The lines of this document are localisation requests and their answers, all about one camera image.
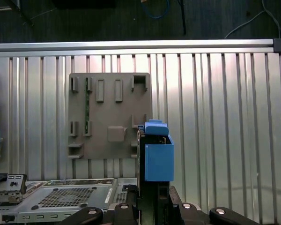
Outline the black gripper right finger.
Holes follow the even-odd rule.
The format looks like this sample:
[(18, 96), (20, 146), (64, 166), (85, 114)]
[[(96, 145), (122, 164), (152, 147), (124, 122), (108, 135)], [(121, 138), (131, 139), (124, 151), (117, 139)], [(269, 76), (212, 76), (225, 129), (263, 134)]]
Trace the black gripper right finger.
[(174, 186), (157, 185), (156, 225), (256, 225), (257, 222), (224, 207), (204, 213), (194, 204), (182, 202)]

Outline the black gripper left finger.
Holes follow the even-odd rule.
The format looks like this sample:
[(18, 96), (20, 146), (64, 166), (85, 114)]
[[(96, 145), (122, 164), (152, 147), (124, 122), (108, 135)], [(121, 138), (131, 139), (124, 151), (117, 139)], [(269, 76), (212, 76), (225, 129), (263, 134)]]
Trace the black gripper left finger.
[(85, 207), (59, 222), (60, 225), (136, 225), (137, 186), (128, 185), (126, 202), (117, 204), (104, 213), (96, 207)]

